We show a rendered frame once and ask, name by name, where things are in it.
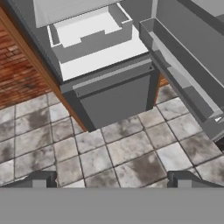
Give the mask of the grey fridge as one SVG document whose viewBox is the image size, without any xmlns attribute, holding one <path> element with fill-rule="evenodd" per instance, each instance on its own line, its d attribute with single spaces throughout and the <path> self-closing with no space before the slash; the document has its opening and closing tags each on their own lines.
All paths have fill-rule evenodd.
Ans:
<svg viewBox="0 0 224 224">
<path fill-rule="evenodd" d="M 150 75 L 150 86 L 145 111 L 153 108 L 157 94 L 159 71 L 151 59 L 150 50 L 139 37 L 139 23 L 150 17 L 152 0 L 122 0 L 117 3 L 125 9 L 133 20 L 131 40 L 66 63 L 60 63 L 51 48 L 48 25 L 40 28 L 36 26 L 33 0 L 0 0 L 0 4 L 6 9 L 6 12 L 12 18 L 12 22 L 22 32 L 23 37 L 33 46 L 38 55 L 43 57 L 43 61 L 51 74 L 59 82 L 60 92 L 85 125 L 87 131 L 97 129 L 83 108 L 81 99 L 135 78 L 82 97 L 78 97 L 73 91 L 73 85 L 89 81 L 118 69 L 147 63 L 154 66 L 154 70 L 147 73 Z"/>
</svg>

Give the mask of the grey freezer drawer front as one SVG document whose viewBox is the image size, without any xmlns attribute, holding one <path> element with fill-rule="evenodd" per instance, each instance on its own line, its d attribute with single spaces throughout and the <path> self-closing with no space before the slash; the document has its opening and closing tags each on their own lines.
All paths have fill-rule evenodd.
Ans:
<svg viewBox="0 0 224 224">
<path fill-rule="evenodd" d="M 144 112 L 150 75 L 145 74 L 80 100 L 96 129 Z"/>
</svg>

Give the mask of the brown wooden cabinet side panel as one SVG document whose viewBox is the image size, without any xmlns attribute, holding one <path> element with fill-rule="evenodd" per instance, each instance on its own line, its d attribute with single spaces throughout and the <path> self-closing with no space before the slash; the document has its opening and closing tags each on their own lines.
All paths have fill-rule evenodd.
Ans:
<svg viewBox="0 0 224 224">
<path fill-rule="evenodd" d="M 60 84 L 56 78 L 51 74 L 50 70 L 43 61 L 43 57 L 39 56 L 38 52 L 31 44 L 23 37 L 22 32 L 12 22 L 12 18 L 6 12 L 6 9 L 0 4 L 0 25 L 8 32 L 10 37 L 15 41 L 24 56 L 32 63 L 33 67 L 45 80 L 48 87 L 55 93 L 61 103 L 65 106 L 66 110 L 73 117 L 73 119 L 80 125 L 84 132 L 87 131 L 81 119 L 76 115 L 75 111 L 67 103 L 66 99 L 60 92 Z"/>
</svg>

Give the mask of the white fridge drawer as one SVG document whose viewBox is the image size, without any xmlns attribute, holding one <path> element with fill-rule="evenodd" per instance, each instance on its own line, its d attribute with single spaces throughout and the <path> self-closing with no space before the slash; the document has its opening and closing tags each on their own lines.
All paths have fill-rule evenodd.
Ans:
<svg viewBox="0 0 224 224">
<path fill-rule="evenodd" d="M 47 26 L 51 48 L 60 63 L 97 53 L 132 39 L 133 20 L 113 3 Z"/>
</svg>

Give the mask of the grey fridge door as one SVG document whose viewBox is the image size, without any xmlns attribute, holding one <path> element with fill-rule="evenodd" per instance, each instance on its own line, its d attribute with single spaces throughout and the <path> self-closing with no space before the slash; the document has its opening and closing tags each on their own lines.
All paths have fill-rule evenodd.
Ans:
<svg viewBox="0 0 224 224">
<path fill-rule="evenodd" d="M 152 0 L 151 16 L 224 89 L 224 0 Z M 219 103 L 224 102 L 221 93 Z"/>
</svg>

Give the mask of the pale glass fridge shelf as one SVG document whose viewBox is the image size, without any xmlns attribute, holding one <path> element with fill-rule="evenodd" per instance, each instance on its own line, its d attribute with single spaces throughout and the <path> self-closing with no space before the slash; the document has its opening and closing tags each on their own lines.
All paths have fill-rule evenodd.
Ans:
<svg viewBox="0 0 224 224">
<path fill-rule="evenodd" d="M 38 28 L 116 4 L 122 0 L 33 0 Z"/>
</svg>

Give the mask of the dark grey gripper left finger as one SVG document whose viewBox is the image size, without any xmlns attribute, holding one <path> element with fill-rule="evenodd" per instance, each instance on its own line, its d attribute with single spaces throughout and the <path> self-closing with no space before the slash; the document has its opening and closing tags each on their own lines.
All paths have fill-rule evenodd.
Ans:
<svg viewBox="0 0 224 224">
<path fill-rule="evenodd" d="M 34 171 L 24 179 L 2 185 L 2 188 L 52 188 L 57 186 L 56 171 Z"/>
</svg>

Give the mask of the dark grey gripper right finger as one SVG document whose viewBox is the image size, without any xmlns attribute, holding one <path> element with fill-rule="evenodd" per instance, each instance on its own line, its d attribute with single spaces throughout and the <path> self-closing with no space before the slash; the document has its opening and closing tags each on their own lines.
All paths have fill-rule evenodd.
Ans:
<svg viewBox="0 0 224 224">
<path fill-rule="evenodd" d="M 223 188 L 223 185 L 218 185 L 203 179 L 198 178 L 190 171 L 168 171 L 167 187 L 172 188 L 201 188 L 215 187 Z"/>
</svg>

